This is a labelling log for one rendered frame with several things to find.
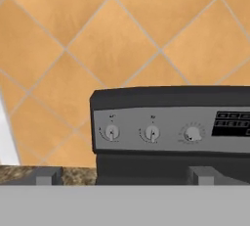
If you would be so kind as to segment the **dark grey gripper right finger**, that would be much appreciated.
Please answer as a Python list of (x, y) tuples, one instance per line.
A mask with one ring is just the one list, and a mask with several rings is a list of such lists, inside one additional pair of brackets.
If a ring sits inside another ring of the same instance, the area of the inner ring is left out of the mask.
[(199, 186), (247, 186), (248, 183), (223, 175), (211, 166), (190, 166), (187, 183)]

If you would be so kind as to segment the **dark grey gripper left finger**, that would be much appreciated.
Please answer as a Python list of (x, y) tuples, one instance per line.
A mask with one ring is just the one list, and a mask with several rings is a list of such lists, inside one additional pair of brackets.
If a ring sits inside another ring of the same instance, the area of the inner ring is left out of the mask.
[(63, 169), (60, 166), (37, 167), (25, 177), (4, 182), (4, 185), (61, 185), (63, 183)]

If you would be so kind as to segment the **silver dial stove knob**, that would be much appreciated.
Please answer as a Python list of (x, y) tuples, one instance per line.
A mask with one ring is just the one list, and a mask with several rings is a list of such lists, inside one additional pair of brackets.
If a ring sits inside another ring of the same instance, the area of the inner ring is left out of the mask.
[(198, 142), (202, 139), (200, 131), (197, 127), (189, 127), (184, 133), (185, 139), (188, 142)]

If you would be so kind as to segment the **dark grey stove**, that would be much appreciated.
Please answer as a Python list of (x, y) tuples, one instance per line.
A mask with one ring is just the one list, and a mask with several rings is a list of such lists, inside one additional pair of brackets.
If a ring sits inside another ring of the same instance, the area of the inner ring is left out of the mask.
[[(99, 185), (188, 185), (190, 166), (211, 166), (250, 185), (250, 86), (153, 86), (95, 91), (92, 149)], [(104, 130), (119, 128), (110, 142)], [(160, 130), (155, 143), (149, 125)], [(197, 127), (202, 139), (184, 133)]]

